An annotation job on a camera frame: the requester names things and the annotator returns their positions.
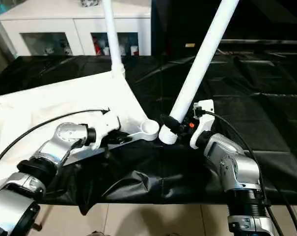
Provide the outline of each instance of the black cloth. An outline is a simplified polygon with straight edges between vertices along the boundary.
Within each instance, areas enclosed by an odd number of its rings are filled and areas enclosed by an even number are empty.
[[[193,58],[124,59],[126,79],[150,119],[169,114]],[[0,95],[110,70],[106,57],[19,57],[0,75]],[[297,204],[297,57],[217,56],[194,101],[213,99],[255,151],[268,197],[282,204],[273,183]],[[222,123],[214,129],[243,144]],[[44,203],[224,203],[220,182],[188,144],[136,141],[64,167]]]

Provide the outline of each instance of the floor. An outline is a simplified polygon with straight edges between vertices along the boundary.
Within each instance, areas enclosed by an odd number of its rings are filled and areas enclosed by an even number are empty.
[[[82,216],[76,206],[41,205],[36,222],[43,230],[30,236],[87,236],[101,231],[110,236],[231,236],[226,205],[97,204]],[[284,235],[296,236],[285,206],[272,206]]]

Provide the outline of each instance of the glass cabinet door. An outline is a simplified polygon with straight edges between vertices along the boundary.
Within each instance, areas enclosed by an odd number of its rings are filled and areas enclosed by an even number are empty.
[[[109,55],[107,27],[104,19],[75,19],[85,55]],[[150,18],[114,19],[121,55],[151,55]]]
[[[138,56],[138,34],[137,32],[117,33],[119,48],[122,56]],[[110,55],[109,43],[106,32],[91,33],[95,55]]]
[[[32,56],[70,55],[72,50],[65,33],[21,33]]]
[[[17,56],[83,55],[73,20],[5,20],[1,23]]]

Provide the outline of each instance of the white pvc pipe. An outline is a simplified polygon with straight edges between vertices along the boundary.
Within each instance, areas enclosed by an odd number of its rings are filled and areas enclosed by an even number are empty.
[[[239,0],[222,0],[219,5],[211,26],[207,31],[194,63],[170,113],[170,116],[180,123],[183,121],[191,102],[194,99],[198,87],[213,59],[238,2]],[[165,144],[173,144],[177,140],[177,135],[163,125],[159,133],[159,139]]]
[[[108,36],[110,56],[111,56],[111,62],[112,62],[111,70],[114,73],[115,72],[124,73],[124,66],[121,61],[118,36],[114,26],[111,0],[103,0],[103,8],[105,12],[107,36]]]

